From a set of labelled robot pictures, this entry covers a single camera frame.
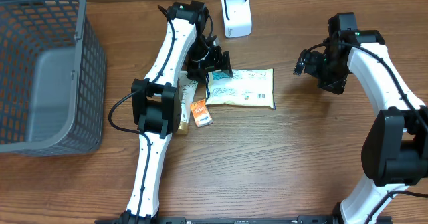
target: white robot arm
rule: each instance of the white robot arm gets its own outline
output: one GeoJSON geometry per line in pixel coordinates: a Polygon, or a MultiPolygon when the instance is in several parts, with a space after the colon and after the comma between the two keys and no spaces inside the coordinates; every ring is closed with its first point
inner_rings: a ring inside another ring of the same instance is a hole
{"type": "MultiPolygon", "coordinates": [[[[416,97],[404,83],[398,71],[395,69],[388,55],[388,49],[385,45],[379,43],[363,43],[361,47],[377,54],[383,58],[386,64],[392,69],[395,77],[398,79],[401,88],[406,93],[407,98],[415,109],[424,106],[422,100],[416,97]]],[[[349,70],[358,78],[364,91],[366,92],[374,113],[380,110],[388,110],[389,107],[397,107],[399,110],[408,110],[409,107],[404,103],[402,97],[397,91],[397,87],[385,69],[372,56],[359,49],[352,48],[348,58],[349,70]]],[[[404,191],[409,186],[403,183],[386,184],[378,187],[372,179],[363,175],[351,195],[340,204],[340,212],[345,224],[363,224],[373,209],[380,203],[391,191],[404,191]]],[[[370,218],[370,224],[376,223],[377,217],[382,210],[392,201],[388,198],[380,208],[370,218]]]]}
{"type": "Polygon", "coordinates": [[[400,77],[378,31],[359,31],[353,13],[339,13],[328,29],[324,43],[301,53],[294,73],[304,70],[319,79],[318,87],[335,94],[343,93],[348,74],[363,86],[377,119],[362,148],[364,175],[334,215],[341,224],[374,224],[395,193],[428,174],[428,111],[400,77]],[[322,46],[324,53],[311,52],[322,46]],[[403,131],[415,135],[405,147],[403,131]]]}
{"type": "Polygon", "coordinates": [[[214,70],[221,70],[228,76],[233,74],[229,52],[222,54],[221,48],[214,44],[215,37],[211,36],[212,20],[204,3],[174,3],[168,11],[160,6],[159,9],[168,20],[167,34],[159,55],[145,79],[135,79],[132,93],[121,99],[108,116],[114,128],[139,134],[140,137],[134,189],[126,211],[119,219],[113,220],[113,223],[150,223],[156,219],[165,153],[181,118],[177,86],[185,60],[187,59],[187,77],[200,82],[205,82],[207,72],[214,70]],[[202,32],[208,18],[211,20],[211,33],[205,37],[202,32]],[[160,96],[161,101],[147,98],[154,95],[160,96]],[[131,97],[134,123],[138,130],[124,129],[112,122],[113,111],[131,97]]]}

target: orange label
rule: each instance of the orange label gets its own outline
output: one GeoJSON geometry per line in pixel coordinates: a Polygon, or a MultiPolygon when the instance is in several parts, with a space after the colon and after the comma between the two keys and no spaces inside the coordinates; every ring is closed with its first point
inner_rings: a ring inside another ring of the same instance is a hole
{"type": "Polygon", "coordinates": [[[190,105],[190,109],[192,110],[196,126],[202,127],[213,122],[213,119],[209,115],[208,109],[205,105],[205,100],[199,100],[198,102],[192,103],[190,105]]]}

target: black cable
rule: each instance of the black cable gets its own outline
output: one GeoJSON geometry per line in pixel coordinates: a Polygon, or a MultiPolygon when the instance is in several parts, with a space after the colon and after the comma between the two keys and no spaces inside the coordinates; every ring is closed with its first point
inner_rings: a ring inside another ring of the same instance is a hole
{"type": "Polygon", "coordinates": [[[209,30],[209,35],[208,35],[208,38],[210,38],[210,37],[213,36],[213,19],[211,18],[210,15],[208,15],[208,18],[209,18],[209,20],[211,22],[211,30],[209,30]]]}
{"type": "Polygon", "coordinates": [[[416,118],[418,119],[418,121],[420,122],[420,124],[422,125],[422,127],[425,129],[426,133],[428,133],[428,126],[425,123],[425,121],[422,119],[421,115],[418,113],[418,111],[415,109],[415,107],[413,107],[413,105],[410,103],[409,99],[407,98],[406,93],[404,93],[403,89],[400,86],[400,83],[397,79],[397,77],[395,77],[394,72],[392,71],[392,69],[388,66],[387,63],[385,63],[385,61],[383,60],[383,58],[379,57],[377,54],[371,52],[368,49],[365,49],[359,45],[355,45],[355,44],[351,44],[351,43],[321,43],[318,45],[315,45],[313,47],[310,47],[308,50],[306,50],[307,53],[310,53],[313,49],[316,49],[318,47],[328,47],[328,46],[332,46],[332,45],[342,45],[342,46],[347,46],[347,47],[355,47],[356,49],[359,49],[365,53],[367,53],[368,55],[371,55],[374,59],[376,59],[379,63],[381,63],[383,65],[383,67],[387,70],[388,74],[390,75],[391,79],[394,82],[395,87],[397,88],[397,90],[400,93],[401,98],[403,99],[404,103],[406,103],[407,107],[409,107],[409,109],[411,111],[413,111],[416,115],[416,118]]]}
{"type": "Polygon", "coordinates": [[[421,198],[428,198],[428,194],[421,194],[421,193],[414,193],[411,191],[389,191],[382,199],[377,203],[376,207],[368,214],[367,220],[364,222],[364,224],[369,224],[370,221],[372,221],[373,216],[376,214],[376,212],[383,206],[385,201],[388,200],[388,198],[394,199],[394,195],[397,194],[404,194],[409,195],[412,197],[421,197],[421,198]]]}
{"type": "MultiPolygon", "coordinates": [[[[167,10],[165,8],[161,7],[160,5],[158,5],[158,8],[163,13],[163,15],[166,17],[166,19],[167,19],[167,21],[168,21],[168,23],[169,23],[169,25],[171,27],[171,32],[173,33],[173,36],[171,37],[171,46],[169,47],[169,51],[168,51],[167,57],[165,58],[165,61],[164,61],[163,65],[162,65],[162,67],[160,68],[159,73],[154,78],[154,80],[151,81],[151,82],[149,82],[149,84],[156,83],[159,80],[159,78],[163,75],[163,71],[164,71],[165,67],[167,66],[167,63],[168,63],[169,58],[171,56],[171,53],[173,52],[174,42],[175,42],[175,29],[174,29],[173,22],[168,17],[168,12],[167,12],[167,10]]],[[[128,133],[133,133],[133,134],[140,134],[143,137],[145,137],[146,140],[147,140],[147,146],[148,146],[148,150],[147,150],[147,161],[146,161],[146,166],[144,168],[144,174],[142,176],[142,182],[141,182],[141,188],[140,188],[140,201],[138,203],[138,209],[137,209],[137,212],[136,212],[135,224],[138,224],[138,218],[140,217],[142,194],[144,192],[144,183],[146,181],[146,173],[147,173],[148,163],[150,161],[150,150],[151,150],[151,145],[152,144],[150,142],[150,139],[148,138],[148,136],[145,133],[143,133],[143,132],[141,132],[139,130],[130,130],[130,129],[122,128],[122,127],[119,127],[119,126],[115,125],[115,123],[113,123],[112,116],[113,116],[113,112],[117,109],[117,107],[119,107],[119,105],[121,105],[123,102],[125,102],[127,99],[133,97],[133,95],[135,95],[137,93],[138,93],[138,90],[134,91],[134,92],[132,92],[130,94],[128,94],[125,97],[123,97],[115,105],[113,105],[113,107],[110,109],[110,111],[108,113],[108,122],[110,123],[110,125],[113,128],[115,128],[117,130],[120,130],[120,131],[123,131],[123,132],[128,132],[128,133]]]]}
{"type": "Polygon", "coordinates": [[[123,131],[123,132],[128,132],[128,133],[133,133],[133,134],[141,134],[141,131],[139,131],[139,130],[130,130],[127,128],[119,127],[119,126],[115,125],[115,123],[113,123],[113,120],[112,120],[113,112],[116,110],[116,108],[119,107],[119,105],[121,105],[127,99],[133,97],[133,95],[135,95],[136,93],[138,93],[138,91],[134,91],[134,92],[130,93],[129,95],[127,95],[127,96],[123,97],[121,100],[119,100],[115,105],[113,105],[112,109],[108,113],[108,122],[110,123],[111,126],[113,126],[113,128],[120,130],[120,131],[123,131]]]}
{"type": "Polygon", "coordinates": [[[150,151],[152,148],[152,143],[150,142],[150,139],[146,134],[142,134],[146,140],[147,140],[147,161],[146,166],[144,168],[144,173],[142,174],[142,181],[141,181],[141,187],[140,187],[140,200],[138,202],[138,209],[136,211],[136,217],[135,217],[135,224],[138,224],[138,218],[140,217],[140,209],[141,209],[141,202],[142,202],[142,192],[144,191],[144,182],[146,181],[146,174],[147,174],[147,168],[148,168],[148,162],[150,160],[150,151]]]}

